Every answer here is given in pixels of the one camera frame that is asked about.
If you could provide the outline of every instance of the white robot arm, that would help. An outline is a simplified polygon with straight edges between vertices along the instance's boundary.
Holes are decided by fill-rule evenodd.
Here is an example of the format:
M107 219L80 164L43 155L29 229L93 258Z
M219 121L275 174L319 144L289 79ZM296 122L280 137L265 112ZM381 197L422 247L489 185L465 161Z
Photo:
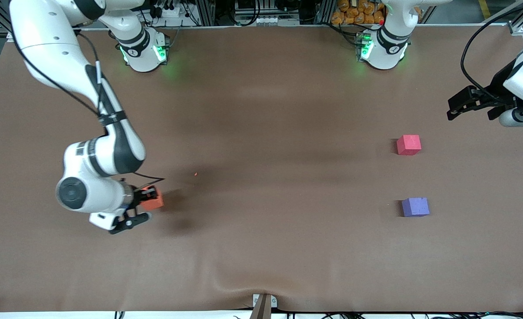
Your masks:
M436 6L452 0L382 0L387 7L385 23L377 30L366 30L366 43L360 57L380 70L395 67L403 58L411 32L418 23L415 6Z
M99 20L110 28L121 45L124 60L135 71L149 72L166 62L165 34L154 28L143 27L137 15L130 10L141 6L144 0L52 0L51 2L61 7L69 26L84 26ZM22 10L39 10L39 6L42 4L38 1L15 4L15 16L22 16L24 20L31 22L31 17Z
M499 119L505 127L523 127L523 50L484 89L496 99L473 85L467 86L449 99L448 120L468 111L492 107L488 111L490 120Z
M110 177L137 171L145 159L145 149L101 74L99 62L93 66L86 60L71 27L102 16L105 8L104 0L12 0L10 14L16 45L33 77L45 85L88 97L106 131L103 136L66 149L57 199L69 210L89 213L90 222L96 226L117 233L148 220L148 214L130 217L126 211L158 194L144 194ZM133 29L134 34L141 33L137 27Z

